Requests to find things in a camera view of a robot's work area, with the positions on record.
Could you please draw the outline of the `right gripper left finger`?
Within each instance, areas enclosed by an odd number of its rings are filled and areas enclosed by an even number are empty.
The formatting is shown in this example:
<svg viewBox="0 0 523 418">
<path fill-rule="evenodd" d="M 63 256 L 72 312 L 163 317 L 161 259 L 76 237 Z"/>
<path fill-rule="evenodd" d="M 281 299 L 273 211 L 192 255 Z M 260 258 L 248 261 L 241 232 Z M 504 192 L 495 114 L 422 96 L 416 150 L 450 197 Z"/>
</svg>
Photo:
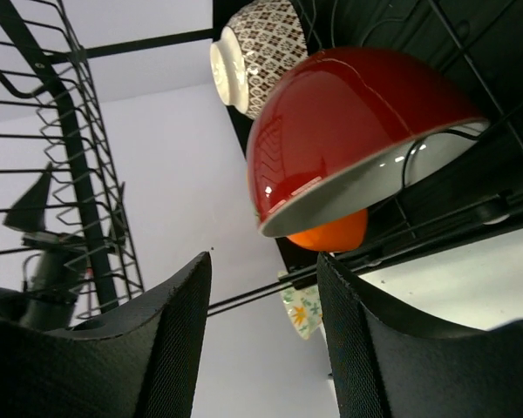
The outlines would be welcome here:
<svg viewBox="0 0 523 418">
<path fill-rule="evenodd" d="M 209 253 L 72 330 L 0 317 L 0 417 L 188 417 L 212 284 Z"/>
</svg>

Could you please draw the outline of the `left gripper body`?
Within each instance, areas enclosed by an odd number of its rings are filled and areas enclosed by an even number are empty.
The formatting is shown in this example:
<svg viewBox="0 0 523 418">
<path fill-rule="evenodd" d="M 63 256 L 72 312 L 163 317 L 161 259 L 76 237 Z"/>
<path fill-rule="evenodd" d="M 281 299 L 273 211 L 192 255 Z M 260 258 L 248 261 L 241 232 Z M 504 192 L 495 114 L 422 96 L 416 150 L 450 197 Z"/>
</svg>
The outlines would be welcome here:
<svg viewBox="0 0 523 418">
<path fill-rule="evenodd" d="M 3 175 L 37 174 L 38 179 L 12 204 L 3 209 L 3 225 L 20 232 L 23 245 L 38 252 L 40 264 L 32 281 L 23 281 L 22 295 L 48 305 L 73 305 L 83 287 L 95 293 L 98 303 L 113 303 L 113 229 L 101 223 L 113 221 L 113 192 L 103 179 L 102 168 L 77 165 L 72 171 L 50 162 L 43 169 L 2 169 Z M 46 228 L 46 211 L 58 209 L 57 219 L 78 212 L 77 230 L 55 233 Z"/>
</svg>

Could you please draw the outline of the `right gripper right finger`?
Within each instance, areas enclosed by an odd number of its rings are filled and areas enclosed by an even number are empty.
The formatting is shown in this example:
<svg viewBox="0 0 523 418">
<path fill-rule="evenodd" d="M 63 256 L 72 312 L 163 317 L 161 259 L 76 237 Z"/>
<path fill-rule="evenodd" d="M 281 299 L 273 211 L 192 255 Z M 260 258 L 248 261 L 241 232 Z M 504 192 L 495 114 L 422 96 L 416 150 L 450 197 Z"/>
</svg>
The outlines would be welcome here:
<svg viewBox="0 0 523 418">
<path fill-rule="evenodd" d="M 316 270 L 342 417 L 523 417 L 523 320 L 466 327 L 403 302 L 326 253 Z"/>
</svg>

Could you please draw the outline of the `white floral bowl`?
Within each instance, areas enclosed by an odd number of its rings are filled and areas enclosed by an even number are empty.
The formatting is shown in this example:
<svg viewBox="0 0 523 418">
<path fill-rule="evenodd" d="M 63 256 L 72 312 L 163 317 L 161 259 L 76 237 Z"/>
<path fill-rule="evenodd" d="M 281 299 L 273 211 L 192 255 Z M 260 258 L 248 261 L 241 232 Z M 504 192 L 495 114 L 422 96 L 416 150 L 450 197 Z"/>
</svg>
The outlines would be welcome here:
<svg viewBox="0 0 523 418">
<path fill-rule="evenodd" d="M 281 290 L 280 296 L 294 329 L 308 340 L 323 323 L 318 285 L 300 290 L 290 287 Z"/>
</svg>

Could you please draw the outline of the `red bowl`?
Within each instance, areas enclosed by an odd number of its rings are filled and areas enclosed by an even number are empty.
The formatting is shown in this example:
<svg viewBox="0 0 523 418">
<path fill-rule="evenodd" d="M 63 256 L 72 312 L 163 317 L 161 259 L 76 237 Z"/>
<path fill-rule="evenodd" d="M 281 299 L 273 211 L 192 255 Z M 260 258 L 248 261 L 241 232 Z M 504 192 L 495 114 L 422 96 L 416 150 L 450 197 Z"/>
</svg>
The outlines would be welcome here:
<svg viewBox="0 0 523 418">
<path fill-rule="evenodd" d="M 477 144 L 484 113 L 451 80 L 393 50 L 337 47 L 287 72 L 254 121 L 247 163 L 286 172 L 320 162 L 342 217 L 426 179 Z"/>
</svg>

